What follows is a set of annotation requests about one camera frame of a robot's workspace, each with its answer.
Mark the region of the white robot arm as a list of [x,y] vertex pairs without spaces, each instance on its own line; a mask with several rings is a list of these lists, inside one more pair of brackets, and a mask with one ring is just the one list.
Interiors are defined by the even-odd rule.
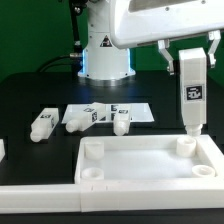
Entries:
[[209,63],[216,63],[214,54],[224,30],[224,0],[89,0],[88,8],[91,30],[101,47],[128,49],[157,43],[169,73],[174,74],[169,43],[206,34],[211,41]]

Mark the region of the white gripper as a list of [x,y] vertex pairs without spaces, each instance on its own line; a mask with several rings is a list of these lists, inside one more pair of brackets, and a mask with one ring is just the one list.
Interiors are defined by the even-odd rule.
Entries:
[[220,30],[224,29],[224,0],[111,0],[109,12],[113,44],[123,49],[159,40],[158,51],[168,62],[170,75],[175,70],[169,40],[209,32],[207,64],[215,67]]

